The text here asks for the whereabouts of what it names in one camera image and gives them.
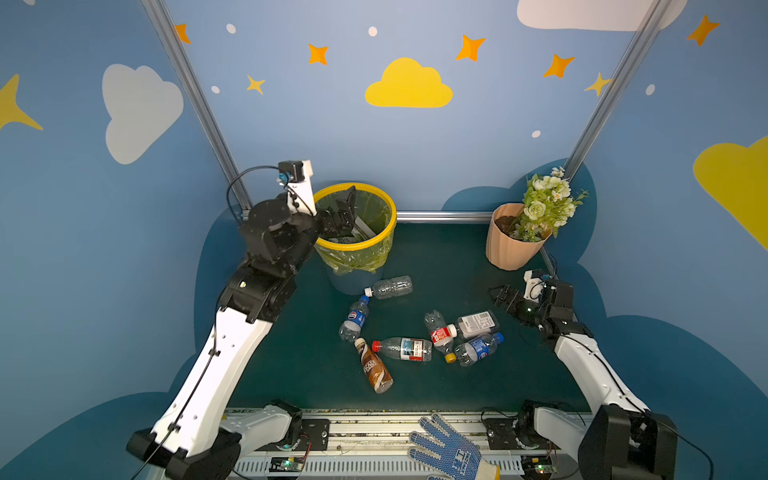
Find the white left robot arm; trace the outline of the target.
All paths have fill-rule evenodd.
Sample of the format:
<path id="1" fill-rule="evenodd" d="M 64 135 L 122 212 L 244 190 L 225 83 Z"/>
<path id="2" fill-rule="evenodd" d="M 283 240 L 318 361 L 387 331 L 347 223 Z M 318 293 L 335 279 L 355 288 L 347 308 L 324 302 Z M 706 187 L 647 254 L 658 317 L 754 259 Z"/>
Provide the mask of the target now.
<path id="1" fill-rule="evenodd" d="M 258 345 L 296 289 L 295 277 L 323 234 L 355 225 L 356 189 L 335 208 L 313 211 L 293 189 L 254 206 L 239 233 L 246 257 L 220 294 L 211 333 L 176 398 L 152 428 L 126 449 L 170 479 L 225 479 L 239 458 L 266 445 L 300 440 L 302 412 L 282 401 L 243 419 L 224 410 Z"/>

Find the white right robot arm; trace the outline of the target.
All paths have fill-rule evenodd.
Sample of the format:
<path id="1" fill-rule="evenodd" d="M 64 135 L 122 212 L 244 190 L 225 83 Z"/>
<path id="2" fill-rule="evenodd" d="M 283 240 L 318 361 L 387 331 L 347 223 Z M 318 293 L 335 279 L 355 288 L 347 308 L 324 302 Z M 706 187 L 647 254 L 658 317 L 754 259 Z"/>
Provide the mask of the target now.
<path id="1" fill-rule="evenodd" d="M 493 303 L 535 328 L 567 367 L 592 419 L 573 418 L 552 403 L 527 400 L 514 423 L 523 447 L 551 444 L 576 460 L 584 479 L 671 479 L 678 437 L 673 422 L 653 413 L 620 379 L 573 310 L 571 284 L 533 278 L 519 291 L 492 287 Z"/>

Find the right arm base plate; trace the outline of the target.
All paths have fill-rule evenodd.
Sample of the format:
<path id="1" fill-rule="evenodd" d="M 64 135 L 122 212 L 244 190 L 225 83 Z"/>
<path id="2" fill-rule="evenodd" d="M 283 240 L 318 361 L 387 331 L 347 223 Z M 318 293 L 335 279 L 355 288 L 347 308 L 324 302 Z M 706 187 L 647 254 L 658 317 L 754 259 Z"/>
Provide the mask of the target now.
<path id="1" fill-rule="evenodd" d="M 480 422 L 485 428 L 491 450 L 539 450 L 552 447 L 552 442 L 535 431 L 533 421 L 533 407 L 524 407 L 514 414 L 495 409 L 483 409 L 480 413 Z"/>

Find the brown coffee drink bottle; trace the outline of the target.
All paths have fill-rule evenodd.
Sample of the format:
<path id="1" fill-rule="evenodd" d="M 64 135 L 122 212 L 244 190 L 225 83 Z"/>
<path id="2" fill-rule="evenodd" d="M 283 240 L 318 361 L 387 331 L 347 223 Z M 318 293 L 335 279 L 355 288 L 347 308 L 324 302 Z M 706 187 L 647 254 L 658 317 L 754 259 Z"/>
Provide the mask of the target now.
<path id="1" fill-rule="evenodd" d="M 354 341 L 354 346 L 360 357 L 363 372 L 377 394 L 386 392 L 394 383 L 394 380 L 378 355 L 368 346 L 364 338 Z"/>

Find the white label square bottle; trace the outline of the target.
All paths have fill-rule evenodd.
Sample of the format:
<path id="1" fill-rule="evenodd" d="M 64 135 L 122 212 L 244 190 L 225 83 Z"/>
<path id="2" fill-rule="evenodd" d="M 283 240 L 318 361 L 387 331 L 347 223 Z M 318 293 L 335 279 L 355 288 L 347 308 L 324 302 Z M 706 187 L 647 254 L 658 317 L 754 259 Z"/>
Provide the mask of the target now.
<path id="1" fill-rule="evenodd" d="M 448 324 L 447 328 L 460 341 L 467 341 L 484 334 L 497 333 L 500 324 L 492 312 L 482 311 L 461 316 L 454 323 Z"/>

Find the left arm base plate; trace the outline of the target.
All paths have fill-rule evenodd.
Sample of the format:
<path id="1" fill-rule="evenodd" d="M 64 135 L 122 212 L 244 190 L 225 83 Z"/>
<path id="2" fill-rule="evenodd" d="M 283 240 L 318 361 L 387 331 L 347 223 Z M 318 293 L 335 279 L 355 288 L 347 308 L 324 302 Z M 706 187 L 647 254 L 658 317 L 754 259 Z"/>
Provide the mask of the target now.
<path id="1" fill-rule="evenodd" d="M 330 421 L 325 418 L 303 419 L 294 422 L 278 448 L 285 451 L 306 450 L 312 444 L 311 451 L 326 451 L 330 438 Z"/>

